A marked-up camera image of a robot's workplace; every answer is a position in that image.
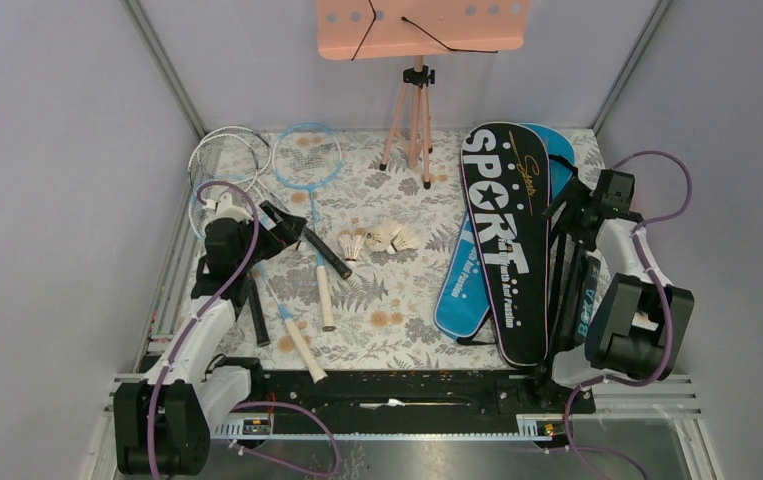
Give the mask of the black shuttlecock tube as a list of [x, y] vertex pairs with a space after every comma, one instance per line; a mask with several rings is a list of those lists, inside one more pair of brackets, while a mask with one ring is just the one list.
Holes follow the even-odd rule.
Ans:
[[580, 267], [578, 269], [579, 276], [574, 284], [576, 298], [571, 315], [572, 334], [575, 344], [581, 344], [586, 340], [593, 318], [593, 308], [599, 287], [601, 269], [602, 263], [597, 256], [589, 254], [581, 256]]

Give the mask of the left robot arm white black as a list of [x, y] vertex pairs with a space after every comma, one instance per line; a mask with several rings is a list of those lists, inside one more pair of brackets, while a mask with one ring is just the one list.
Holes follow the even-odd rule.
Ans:
[[156, 363], [113, 397], [117, 468], [127, 475], [196, 475], [211, 432], [237, 404], [253, 411], [267, 385], [244, 367], [216, 367], [215, 350], [248, 306], [265, 322], [251, 270], [300, 240], [307, 219], [269, 201], [255, 214], [220, 207], [204, 228], [205, 253], [191, 292], [191, 316]]

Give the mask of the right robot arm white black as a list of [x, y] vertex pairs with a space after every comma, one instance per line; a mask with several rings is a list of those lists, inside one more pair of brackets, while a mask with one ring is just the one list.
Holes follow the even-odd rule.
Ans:
[[594, 299], [592, 272], [568, 281], [581, 306], [559, 313], [549, 352], [549, 374], [530, 386], [532, 402], [554, 412], [570, 398], [570, 387], [592, 380], [645, 386], [666, 379], [693, 311], [691, 291], [663, 273], [647, 241], [647, 221], [631, 211], [632, 175], [605, 170], [595, 188], [571, 178], [547, 208], [558, 217], [554, 233], [571, 239], [577, 253], [602, 257], [610, 284]]

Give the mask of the white shuttlecock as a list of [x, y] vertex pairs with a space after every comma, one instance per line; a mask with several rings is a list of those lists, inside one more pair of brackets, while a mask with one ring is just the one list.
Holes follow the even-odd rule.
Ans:
[[386, 219], [380, 224], [369, 228], [364, 233], [364, 247], [372, 252], [392, 253], [393, 237], [403, 228], [403, 224]]
[[416, 250], [420, 245], [419, 235], [409, 226], [402, 226], [391, 235], [386, 252], [395, 254], [405, 250]]
[[337, 240], [343, 251], [345, 263], [349, 266], [356, 265], [365, 244], [365, 236], [344, 232], [338, 235]]

